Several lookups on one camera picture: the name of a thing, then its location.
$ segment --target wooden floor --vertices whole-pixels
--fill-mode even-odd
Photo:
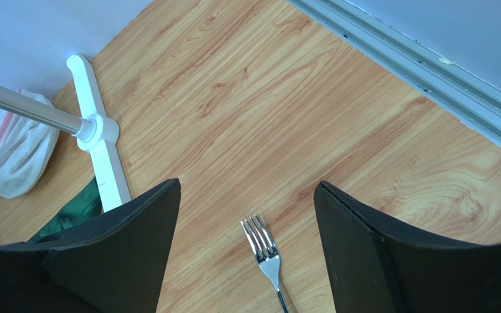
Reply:
[[[312,193],[328,180],[423,229],[501,242],[501,149],[283,0],[156,0],[93,60],[131,194],[179,177],[159,312],[275,312],[239,221],[259,213],[296,312],[332,312]],[[79,114],[69,83],[56,107]],[[0,199],[24,241],[93,177],[62,134]]]

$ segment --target white plastic bag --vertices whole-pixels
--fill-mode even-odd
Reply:
[[[52,106],[44,96],[21,95]],[[46,168],[59,130],[0,109],[0,196],[14,198],[29,191]]]

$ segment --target baseboard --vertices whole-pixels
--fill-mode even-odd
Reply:
[[[287,0],[501,147],[501,90],[344,0]]]

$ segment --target green cloth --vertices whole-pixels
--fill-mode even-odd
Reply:
[[[100,212],[102,212],[102,202],[98,192],[98,184],[94,178],[27,242],[37,243],[47,235],[82,224],[100,215]]]

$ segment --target metal pole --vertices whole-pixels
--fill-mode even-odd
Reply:
[[[79,117],[47,106],[1,86],[0,109],[13,112],[73,135],[79,133],[83,125],[83,120]]]

